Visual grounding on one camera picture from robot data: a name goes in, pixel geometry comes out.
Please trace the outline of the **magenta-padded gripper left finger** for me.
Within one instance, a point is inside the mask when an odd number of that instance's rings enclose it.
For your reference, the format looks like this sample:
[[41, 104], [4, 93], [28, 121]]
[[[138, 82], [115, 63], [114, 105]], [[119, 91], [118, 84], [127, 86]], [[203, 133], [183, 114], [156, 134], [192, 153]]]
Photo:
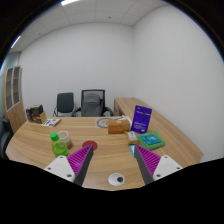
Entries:
[[81, 186], [92, 156], [93, 146], [88, 145], [69, 156], [58, 156], [45, 168], [45, 171]]

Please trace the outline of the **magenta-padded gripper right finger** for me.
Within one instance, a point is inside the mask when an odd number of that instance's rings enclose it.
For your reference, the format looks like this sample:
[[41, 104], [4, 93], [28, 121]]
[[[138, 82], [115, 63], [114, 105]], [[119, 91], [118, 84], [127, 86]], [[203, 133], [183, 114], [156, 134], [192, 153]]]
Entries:
[[146, 185], [182, 169], [170, 156], [159, 156], [139, 145], [135, 146], [134, 154]]

